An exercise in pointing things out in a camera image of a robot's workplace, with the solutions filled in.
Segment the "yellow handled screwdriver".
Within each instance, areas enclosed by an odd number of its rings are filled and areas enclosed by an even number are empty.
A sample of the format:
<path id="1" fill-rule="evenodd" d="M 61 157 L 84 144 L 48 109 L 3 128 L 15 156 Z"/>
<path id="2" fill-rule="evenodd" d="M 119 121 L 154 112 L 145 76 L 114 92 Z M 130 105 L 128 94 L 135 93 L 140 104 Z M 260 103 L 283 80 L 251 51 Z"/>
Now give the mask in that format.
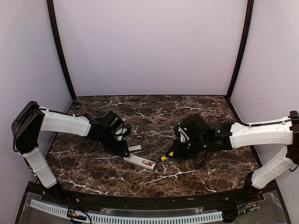
<path id="1" fill-rule="evenodd" d="M 168 154 L 166 154 L 166 155 L 164 155 L 164 156 L 160 156 L 158 159 L 155 160 L 155 162 L 158 162 L 158 161 L 166 161 L 166 160 L 172 158 L 172 157 L 173 157 L 173 154 L 174 154 L 173 152 L 170 152 L 170 153 L 168 153 Z"/>

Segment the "white battery cover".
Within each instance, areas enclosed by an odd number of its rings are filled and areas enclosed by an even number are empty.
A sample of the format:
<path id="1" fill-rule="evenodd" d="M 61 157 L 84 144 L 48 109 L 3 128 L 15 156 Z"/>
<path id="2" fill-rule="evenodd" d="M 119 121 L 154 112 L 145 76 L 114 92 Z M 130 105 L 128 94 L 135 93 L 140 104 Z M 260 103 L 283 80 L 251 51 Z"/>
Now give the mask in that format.
<path id="1" fill-rule="evenodd" d="M 136 145 L 136 146 L 131 146 L 128 148 L 128 150 L 131 152 L 131 151 L 136 151 L 136 150 L 141 150 L 142 147 L 141 145 Z"/>

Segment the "white slim remote control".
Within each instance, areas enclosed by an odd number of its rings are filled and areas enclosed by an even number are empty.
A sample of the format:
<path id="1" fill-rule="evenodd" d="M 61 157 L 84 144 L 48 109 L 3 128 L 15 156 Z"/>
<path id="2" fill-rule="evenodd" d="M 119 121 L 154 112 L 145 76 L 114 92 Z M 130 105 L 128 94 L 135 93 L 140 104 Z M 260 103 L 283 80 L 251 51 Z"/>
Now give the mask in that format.
<path id="1" fill-rule="evenodd" d="M 124 157 L 123 159 L 124 159 L 124 161 L 130 162 L 130 163 L 132 163 L 132 164 L 135 164 L 135 165 L 137 165 L 137 166 L 140 166 L 140 167 L 142 167 L 142 168 L 146 168 L 146 169 L 149 169 L 149 170 L 154 170 L 155 165 L 156 165 L 156 163 L 155 163 L 154 161 L 144 159 L 144 158 L 139 157 L 139 156 L 136 156 L 136 155 L 134 155 L 134 154 L 131 154 L 129 157 Z M 151 161 L 151 162 L 153 162 L 154 164 L 153 164 L 152 167 L 146 166 L 146 165 L 142 164 L 142 161 L 143 161 L 143 160 Z"/>

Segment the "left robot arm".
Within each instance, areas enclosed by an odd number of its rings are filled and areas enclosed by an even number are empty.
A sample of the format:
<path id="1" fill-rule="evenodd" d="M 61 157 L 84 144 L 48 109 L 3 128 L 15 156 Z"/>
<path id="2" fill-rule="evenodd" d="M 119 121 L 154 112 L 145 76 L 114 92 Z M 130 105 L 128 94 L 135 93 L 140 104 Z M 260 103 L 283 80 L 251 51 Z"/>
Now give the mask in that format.
<path id="1" fill-rule="evenodd" d="M 11 125 L 13 151 L 18 152 L 32 169 L 40 183 L 48 189 L 47 195 L 55 203 L 63 203 L 66 193 L 61 190 L 58 179 L 53 174 L 43 154 L 39 150 L 38 138 L 41 132 L 56 132 L 88 137 L 104 146 L 111 154 L 129 157 L 126 140 L 130 126 L 114 112 L 104 117 L 91 115 L 71 115 L 41 107 L 30 101 Z"/>

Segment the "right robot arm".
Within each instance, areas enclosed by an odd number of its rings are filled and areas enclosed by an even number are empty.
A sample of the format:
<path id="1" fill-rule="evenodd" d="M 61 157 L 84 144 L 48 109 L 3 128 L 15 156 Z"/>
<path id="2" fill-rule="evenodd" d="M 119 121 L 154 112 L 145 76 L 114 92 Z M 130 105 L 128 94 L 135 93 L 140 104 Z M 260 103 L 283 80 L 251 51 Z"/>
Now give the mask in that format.
<path id="1" fill-rule="evenodd" d="M 249 202 L 256 189 L 263 189 L 286 170 L 299 165 L 299 113 L 260 123 L 219 124 L 211 128 L 198 114 L 190 115 L 173 128 L 176 139 L 161 160 L 188 160 L 204 151 L 228 151 L 244 146 L 281 144 L 282 149 L 265 165 L 248 175 L 249 183 L 238 198 Z"/>

